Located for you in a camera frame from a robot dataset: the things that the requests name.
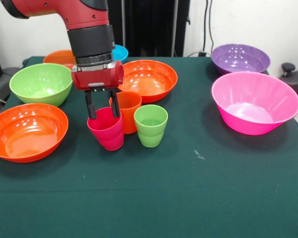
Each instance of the red cup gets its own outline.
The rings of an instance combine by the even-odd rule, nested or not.
[[[123,119],[114,118],[111,108],[98,109],[96,119],[88,118],[87,126],[105,150],[114,151],[123,146]]]

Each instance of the blue bowl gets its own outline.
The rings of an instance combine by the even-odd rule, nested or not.
[[[124,63],[128,57],[128,50],[120,45],[116,45],[113,50],[114,60],[120,60],[121,63]]]

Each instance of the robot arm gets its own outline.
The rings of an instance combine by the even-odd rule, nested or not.
[[[84,90],[89,116],[96,118],[91,100],[92,91],[111,92],[113,114],[120,115],[114,89],[123,82],[120,61],[113,61],[115,48],[112,26],[108,20],[107,0],[1,0],[14,17],[58,13],[68,30],[76,65],[72,69],[73,83]]]

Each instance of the cup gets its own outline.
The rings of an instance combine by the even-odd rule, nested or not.
[[[141,107],[142,98],[136,92],[120,92],[117,93],[117,100],[121,116],[123,118],[123,131],[125,134],[132,134],[137,131],[134,114]]]
[[[105,150],[114,151],[123,146],[123,119],[114,118],[111,108],[98,109],[96,119],[88,118],[87,126]]]
[[[168,112],[157,105],[145,105],[136,110],[134,118],[141,144],[146,147],[159,145],[167,125]]]

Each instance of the plastic bowl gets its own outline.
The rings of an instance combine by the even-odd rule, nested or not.
[[[270,65],[270,59],[265,52],[241,44],[228,44],[215,48],[212,60],[220,74],[239,71],[261,73]]]
[[[43,59],[43,63],[57,63],[68,67],[70,70],[76,64],[71,50],[55,51]]]
[[[16,73],[9,85],[24,103],[47,103],[58,107],[70,93],[72,75],[63,65],[41,63]]]
[[[283,81],[262,73],[220,77],[212,96],[225,123],[247,135],[262,135],[298,113],[298,95]]]
[[[62,110],[48,104],[23,104],[0,114],[0,158],[28,163],[51,154],[69,127]]]
[[[116,45],[115,49],[113,50],[114,60],[120,60],[121,63],[126,62],[128,57],[128,50],[120,45]]]
[[[137,60],[123,67],[124,82],[119,85],[119,89],[140,94],[143,103],[153,103],[164,98],[178,81],[175,70],[159,61]]]

